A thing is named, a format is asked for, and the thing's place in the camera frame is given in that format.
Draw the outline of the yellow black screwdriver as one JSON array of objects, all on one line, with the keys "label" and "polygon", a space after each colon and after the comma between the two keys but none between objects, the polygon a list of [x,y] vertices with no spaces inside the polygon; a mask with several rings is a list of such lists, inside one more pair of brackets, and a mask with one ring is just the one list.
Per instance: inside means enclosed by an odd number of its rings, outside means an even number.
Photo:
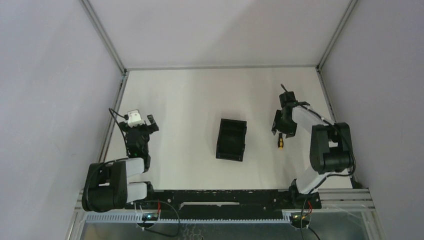
[{"label": "yellow black screwdriver", "polygon": [[279,149],[283,149],[283,147],[284,147],[284,136],[281,132],[278,134],[277,144],[278,144]]}]

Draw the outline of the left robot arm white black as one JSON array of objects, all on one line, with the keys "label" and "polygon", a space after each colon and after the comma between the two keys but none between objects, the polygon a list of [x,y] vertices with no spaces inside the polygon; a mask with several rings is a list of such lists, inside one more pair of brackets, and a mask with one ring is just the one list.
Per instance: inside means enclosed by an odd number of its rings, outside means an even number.
[{"label": "left robot arm white black", "polygon": [[148,190],[146,183],[128,182],[129,177],[150,169],[150,136],[159,131],[159,126],[153,115],[148,115],[147,119],[149,124],[137,111],[129,112],[125,121],[118,123],[126,156],[89,166],[81,199],[86,212],[105,213],[123,209],[135,200],[145,209],[155,205],[157,196]]}]

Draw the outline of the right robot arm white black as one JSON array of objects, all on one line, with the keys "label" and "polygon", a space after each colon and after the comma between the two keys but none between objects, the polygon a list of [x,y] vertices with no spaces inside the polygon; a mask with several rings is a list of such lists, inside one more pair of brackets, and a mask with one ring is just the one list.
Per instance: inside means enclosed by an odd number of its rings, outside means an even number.
[{"label": "right robot arm white black", "polygon": [[328,178],[349,177],[355,171],[350,126],[320,115],[308,102],[298,101],[292,91],[280,94],[279,102],[281,108],[276,111],[271,127],[272,133],[278,134],[278,147],[283,147],[283,138],[293,138],[298,128],[310,134],[310,166],[289,187],[289,203],[302,208]]}]

